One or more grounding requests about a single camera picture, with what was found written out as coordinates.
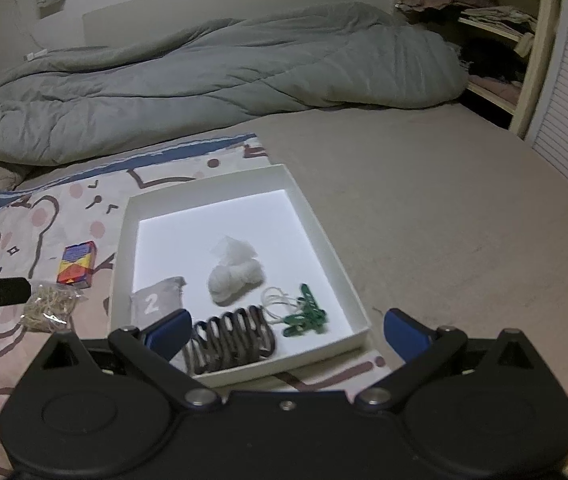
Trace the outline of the bag of rubber bands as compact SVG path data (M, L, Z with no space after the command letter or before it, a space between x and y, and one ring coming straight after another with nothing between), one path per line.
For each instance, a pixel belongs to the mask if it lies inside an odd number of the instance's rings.
M67 332L72 330L72 314L83 299L83 292L74 286L36 283L22 308L19 324L32 332Z

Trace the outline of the black S-hook bundle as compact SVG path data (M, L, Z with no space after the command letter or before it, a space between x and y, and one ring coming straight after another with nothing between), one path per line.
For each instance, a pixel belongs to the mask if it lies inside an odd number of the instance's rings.
M275 349L263 308L249 306L197 321L182 354L188 374L199 376L258 363Z

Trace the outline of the green clothes pegs with string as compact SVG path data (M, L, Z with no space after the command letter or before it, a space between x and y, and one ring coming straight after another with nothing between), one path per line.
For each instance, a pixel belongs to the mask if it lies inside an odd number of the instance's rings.
M260 307L268 324L283 326L285 338L308 333L325 334L327 331L328 315L306 283L299 286L296 297L278 287L268 287L261 294Z

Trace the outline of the grey packet with number 2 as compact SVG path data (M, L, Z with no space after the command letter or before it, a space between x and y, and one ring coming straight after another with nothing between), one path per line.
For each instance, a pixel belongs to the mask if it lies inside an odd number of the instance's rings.
M180 310L185 285L182 276L173 276L134 292L130 296L131 324L147 328L164 316Z

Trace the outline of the colourful playing card box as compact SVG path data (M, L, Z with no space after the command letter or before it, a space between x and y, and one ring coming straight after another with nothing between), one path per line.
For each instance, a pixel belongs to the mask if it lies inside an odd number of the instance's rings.
M93 240L64 249L56 276L57 284L89 288L92 284L96 246Z

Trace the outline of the cartoon bear print blanket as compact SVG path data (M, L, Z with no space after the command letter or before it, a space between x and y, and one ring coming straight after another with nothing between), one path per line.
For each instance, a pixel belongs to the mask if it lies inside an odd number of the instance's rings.
M26 278L42 301L30 321L22 306L0 308L0 408L53 330L75 330L86 339L106 335L130 197L269 162L257 137L245 133L155 148L0 193L0 278ZM0 443L0 479L10 472Z

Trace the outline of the white shallow cardboard box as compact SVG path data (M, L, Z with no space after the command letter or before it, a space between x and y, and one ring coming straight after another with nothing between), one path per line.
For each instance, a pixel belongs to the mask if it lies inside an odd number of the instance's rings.
M283 165L237 171L128 201L109 326L145 327L168 310L159 287L183 278L194 322L264 307L272 356L199 375L209 387L321 362L364 345L370 322L308 200Z

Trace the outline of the grey quilted duvet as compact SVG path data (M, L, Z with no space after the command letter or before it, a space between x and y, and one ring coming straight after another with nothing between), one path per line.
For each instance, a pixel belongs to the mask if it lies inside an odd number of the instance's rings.
M0 162L62 166L310 108L417 110L466 85L444 38L365 3L219 18L0 73Z

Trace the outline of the cream open wardrobe shelf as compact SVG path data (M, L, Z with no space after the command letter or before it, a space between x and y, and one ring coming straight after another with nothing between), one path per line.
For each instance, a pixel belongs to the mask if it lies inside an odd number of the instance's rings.
M444 37L468 73L462 103L524 136L548 70L562 0L396 0L410 23Z

